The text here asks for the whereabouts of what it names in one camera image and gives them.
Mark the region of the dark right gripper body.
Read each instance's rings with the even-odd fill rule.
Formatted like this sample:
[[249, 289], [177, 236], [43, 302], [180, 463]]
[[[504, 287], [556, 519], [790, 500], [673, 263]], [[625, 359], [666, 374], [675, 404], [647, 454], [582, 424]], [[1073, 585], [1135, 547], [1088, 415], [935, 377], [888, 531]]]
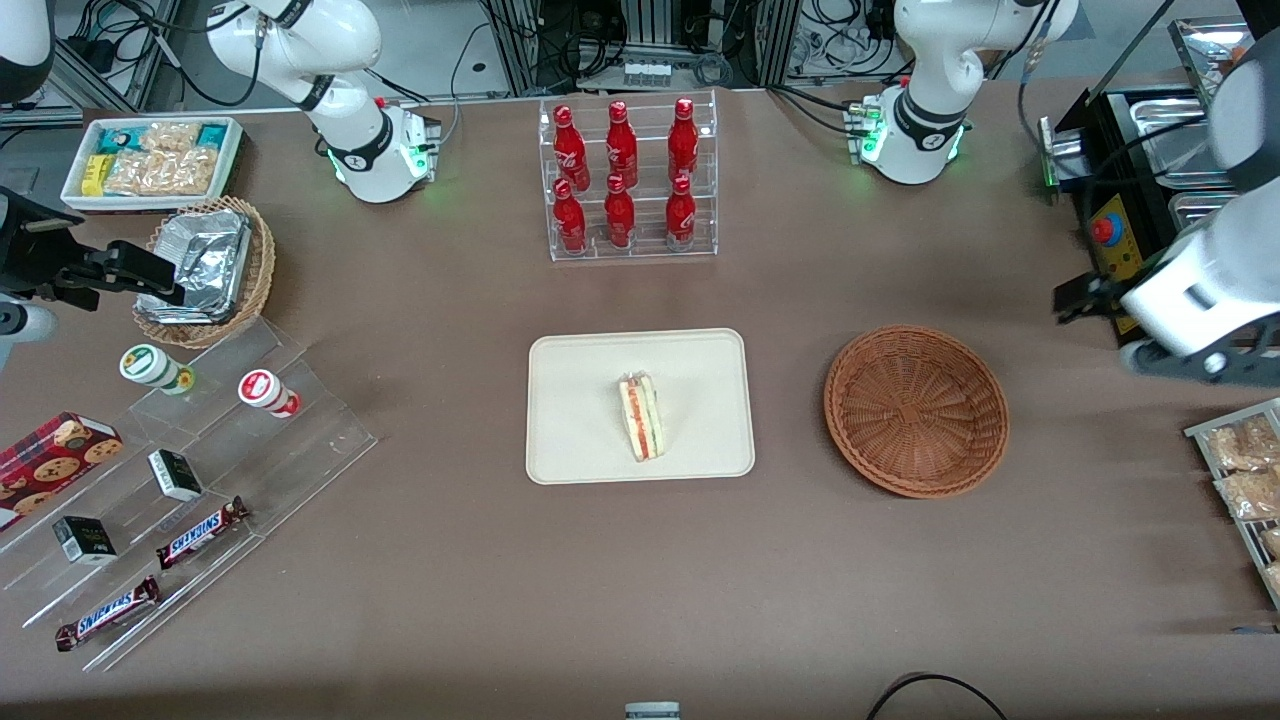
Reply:
[[96, 250], [79, 243], [70, 228], [81, 222], [3, 191], [1, 290], [18, 299], [58, 300], [58, 286], [84, 278]]

